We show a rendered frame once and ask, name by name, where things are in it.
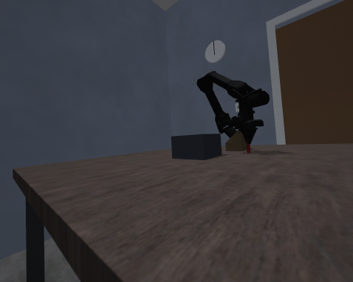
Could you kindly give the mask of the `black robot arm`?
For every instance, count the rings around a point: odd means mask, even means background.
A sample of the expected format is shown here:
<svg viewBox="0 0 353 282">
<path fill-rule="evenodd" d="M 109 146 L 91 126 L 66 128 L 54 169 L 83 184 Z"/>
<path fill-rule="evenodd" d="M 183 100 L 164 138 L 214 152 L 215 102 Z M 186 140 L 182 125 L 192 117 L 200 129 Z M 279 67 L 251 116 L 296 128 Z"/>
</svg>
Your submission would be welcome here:
<svg viewBox="0 0 353 282">
<path fill-rule="evenodd" d="M 239 102 L 239 110 L 263 106 L 268 104 L 270 101 L 270 96 L 268 93 L 262 91 L 261 88 L 255 90 L 243 81 L 231 80 L 218 74 L 216 71 L 209 72 L 206 76 L 198 79 L 196 84 L 200 91 L 205 93 L 216 115 L 215 121 L 219 133 L 226 133 L 229 138 L 237 132 L 234 128 L 235 125 L 244 124 L 243 114 L 240 113 L 240 116 L 238 115 L 238 117 L 235 116 L 230 118 L 228 113 L 223 112 L 222 107 L 220 106 L 219 101 L 213 91 L 213 83 L 226 89 L 227 93 L 231 97 L 235 99 L 237 98 L 236 102 Z"/>
</svg>

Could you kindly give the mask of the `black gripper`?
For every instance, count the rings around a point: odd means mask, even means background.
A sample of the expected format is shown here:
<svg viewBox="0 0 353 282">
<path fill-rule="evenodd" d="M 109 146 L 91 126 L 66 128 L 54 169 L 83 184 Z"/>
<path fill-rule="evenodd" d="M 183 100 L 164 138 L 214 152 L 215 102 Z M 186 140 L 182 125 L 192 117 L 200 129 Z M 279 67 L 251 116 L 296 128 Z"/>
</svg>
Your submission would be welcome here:
<svg viewBox="0 0 353 282">
<path fill-rule="evenodd" d="M 264 121 L 253 119 L 253 114 L 255 113 L 253 109 L 242 109 L 239 110 L 239 116 L 240 113 L 243 114 L 244 124 L 239 123 L 241 125 L 235 125 L 234 128 L 238 129 L 243 134 L 246 144 L 251 144 L 256 130 L 258 129 L 256 126 L 264 126 Z"/>
</svg>

